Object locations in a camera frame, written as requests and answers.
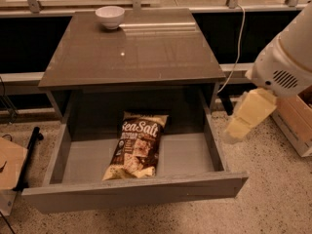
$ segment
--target floor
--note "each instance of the floor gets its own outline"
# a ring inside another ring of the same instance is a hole
[[[220,134],[228,120],[213,114]],[[38,141],[28,167],[30,187],[40,186],[55,139],[58,121],[1,124],[0,135],[27,145],[38,126]],[[220,143],[232,172],[246,171],[249,179],[237,198],[159,206],[41,214],[18,194],[7,220],[16,233],[312,233],[312,157],[300,158],[271,118],[244,141]],[[0,233],[11,233],[0,218]]]

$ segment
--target open drawer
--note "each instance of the open drawer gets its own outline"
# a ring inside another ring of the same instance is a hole
[[[156,176],[101,181],[125,110],[170,115]],[[98,210],[235,197],[247,178],[228,171],[199,86],[74,91],[43,185],[22,196],[42,213]]]

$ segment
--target brown tabletop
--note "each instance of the brown tabletop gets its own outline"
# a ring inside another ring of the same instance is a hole
[[[188,9],[126,10],[117,30],[76,13],[39,84],[47,90],[105,85],[183,85],[222,80]]]

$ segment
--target white bowl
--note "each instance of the white bowl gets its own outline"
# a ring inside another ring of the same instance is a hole
[[[116,29],[124,20],[125,10],[119,6],[105,6],[97,9],[96,15],[107,29]]]

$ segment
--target white robot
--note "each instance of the white robot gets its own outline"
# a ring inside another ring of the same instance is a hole
[[[246,77],[258,89],[244,93],[223,133],[240,141],[276,109],[277,97],[295,96],[312,85],[312,3],[258,55]]]

